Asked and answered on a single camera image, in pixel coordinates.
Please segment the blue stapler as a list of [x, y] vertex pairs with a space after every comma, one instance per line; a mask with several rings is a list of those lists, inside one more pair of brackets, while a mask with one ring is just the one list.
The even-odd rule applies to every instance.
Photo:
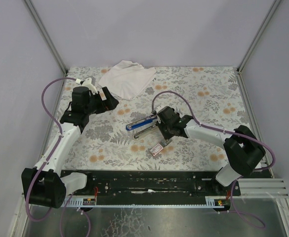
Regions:
[[136, 128], [142, 127], [144, 125], [150, 124], [152, 122], [153, 121], [150, 120], [150, 116], [147, 116], [145, 118], [142, 118], [142, 119], [139, 119], [137, 121], [133, 121], [133, 122], [127, 124], [125, 126], [125, 128], [126, 128], [127, 131], [131, 131], [131, 130], [134, 130]]

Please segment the red and white staple box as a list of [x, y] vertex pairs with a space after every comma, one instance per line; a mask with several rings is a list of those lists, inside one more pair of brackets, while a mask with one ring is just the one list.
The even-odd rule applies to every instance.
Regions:
[[171, 142], [171, 139], [168, 140], [162, 140], [157, 145], [155, 145], [151, 150], [150, 153], [153, 157], [157, 156], [169, 143]]

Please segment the beige stapler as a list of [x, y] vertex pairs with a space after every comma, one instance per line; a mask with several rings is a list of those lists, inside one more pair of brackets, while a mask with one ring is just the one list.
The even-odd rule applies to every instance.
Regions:
[[157, 127], [156, 124], [154, 124], [154, 125], [152, 125], [150, 127], [147, 127], [145, 129], [135, 133], [133, 138], [134, 138], [134, 140], [139, 140], [140, 138], [145, 137], [146, 135], [154, 132], [156, 129], [158, 129], [158, 127]]

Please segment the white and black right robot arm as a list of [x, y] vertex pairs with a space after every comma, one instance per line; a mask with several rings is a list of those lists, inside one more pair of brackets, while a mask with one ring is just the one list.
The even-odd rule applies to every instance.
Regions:
[[228, 164], [215, 176], [215, 180], [224, 187], [229, 186], [241, 176], [250, 175], [266, 154], [263, 146], [255, 141], [220, 132], [220, 127], [210, 129], [208, 124], [198, 125], [192, 116], [181, 117], [169, 106], [158, 106], [156, 115], [158, 120], [156, 125], [166, 140], [174, 136], [198, 139], [225, 151]]

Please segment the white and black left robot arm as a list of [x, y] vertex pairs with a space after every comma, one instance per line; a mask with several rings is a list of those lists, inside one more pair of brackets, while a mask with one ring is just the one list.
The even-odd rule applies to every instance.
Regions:
[[95, 93], [88, 86], [73, 89], [72, 100], [59, 121], [60, 133], [36, 165], [21, 174], [27, 204], [59, 208], [66, 196], [86, 187], [87, 175], [83, 173], [61, 176], [66, 156], [88, 125], [89, 117], [114, 110], [118, 103], [107, 87]]

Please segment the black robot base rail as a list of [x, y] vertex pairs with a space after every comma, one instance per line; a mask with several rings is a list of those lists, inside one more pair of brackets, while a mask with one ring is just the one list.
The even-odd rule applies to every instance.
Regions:
[[214, 171], [113, 171], [83, 170], [86, 187], [73, 197], [97, 204], [205, 204], [206, 198], [227, 206], [239, 197], [239, 185], [224, 187]]

